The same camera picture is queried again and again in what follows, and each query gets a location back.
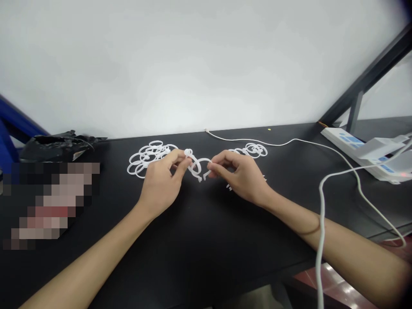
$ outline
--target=hand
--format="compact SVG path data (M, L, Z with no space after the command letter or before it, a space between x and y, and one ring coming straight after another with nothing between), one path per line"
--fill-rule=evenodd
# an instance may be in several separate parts
M185 157L183 150L174 149L163 159L149 164L136 207L144 207L154 219L175 201L183 175L192 163ZM170 172L172 167L176 168L174 175Z
M214 156L212 162L207 165L212 171L210 178L223 177L237 195L258 206L263 207L270 200L273 190L252 157L224 150Z

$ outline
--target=white wall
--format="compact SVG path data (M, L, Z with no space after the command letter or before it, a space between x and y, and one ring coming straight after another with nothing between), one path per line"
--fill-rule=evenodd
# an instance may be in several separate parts
M348 109L336 122L348 123ZM367 91L358 119L412 116L412 51Z
M2 1L0 93L50 133L311 122L406 23L388 0Z

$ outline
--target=left hand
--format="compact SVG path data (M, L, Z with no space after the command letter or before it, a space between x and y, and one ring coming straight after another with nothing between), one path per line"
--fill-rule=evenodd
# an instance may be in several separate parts
M136 207L144 208L153 219L159 216L177 198L182 178L191 163L192 160L186 158L180 149L174 149L163 159L150 163ZM176 165L172 175L170 168Z

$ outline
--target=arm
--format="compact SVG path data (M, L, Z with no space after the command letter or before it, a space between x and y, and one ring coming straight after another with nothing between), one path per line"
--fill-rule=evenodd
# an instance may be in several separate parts
M274 214L314 250L318 249L319 215L272 190L251 157L225 150L212 162L208 165L212 170L209 177L223 177L240 197ZM331 220L325 219L325 228L324 259L379 308L394 308L411 278L410 265Z
M173 150L151 163L140 199L131 212L20 308L87 308L139 235L174 202L190 163L182 150ZM178 167L172 176L174 164Z

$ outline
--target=forearm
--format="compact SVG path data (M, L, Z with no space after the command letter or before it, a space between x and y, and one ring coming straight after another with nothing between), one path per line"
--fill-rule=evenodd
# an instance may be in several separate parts
M124 254L152 220L137 205L21 308L87 308Z
M262 205L314 250L318 249L319 216L276 192ZM411 278L410 265L374 242L325 219L323 258L356 290L379 308L393 308Z

